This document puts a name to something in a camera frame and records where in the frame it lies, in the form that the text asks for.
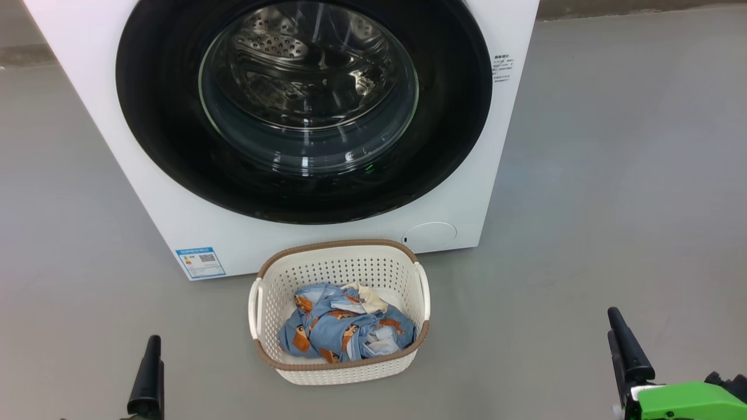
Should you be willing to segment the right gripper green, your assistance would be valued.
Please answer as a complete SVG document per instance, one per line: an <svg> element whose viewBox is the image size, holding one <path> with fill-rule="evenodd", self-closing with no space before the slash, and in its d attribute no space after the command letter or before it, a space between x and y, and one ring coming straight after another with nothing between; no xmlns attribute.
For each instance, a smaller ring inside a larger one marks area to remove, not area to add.
<svg viewBox="0 0 747 420"><path fill-rule="evenodd" d="M617 307L608 308L609 350L625 419L745 419L745 402L715 384L687 382L633 387L655 379L655 370Z"/></svg>

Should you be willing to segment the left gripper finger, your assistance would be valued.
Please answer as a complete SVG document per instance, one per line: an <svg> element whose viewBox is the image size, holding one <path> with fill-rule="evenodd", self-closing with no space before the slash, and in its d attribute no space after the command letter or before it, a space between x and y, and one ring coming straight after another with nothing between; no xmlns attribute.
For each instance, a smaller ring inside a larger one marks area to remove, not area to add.
<svg viewBox="0 0 747 420"><path fill-rule="evenodd" d="M161 337L149 337L127 403L128 419L165 417L165 364L161 359Z"/></svg>

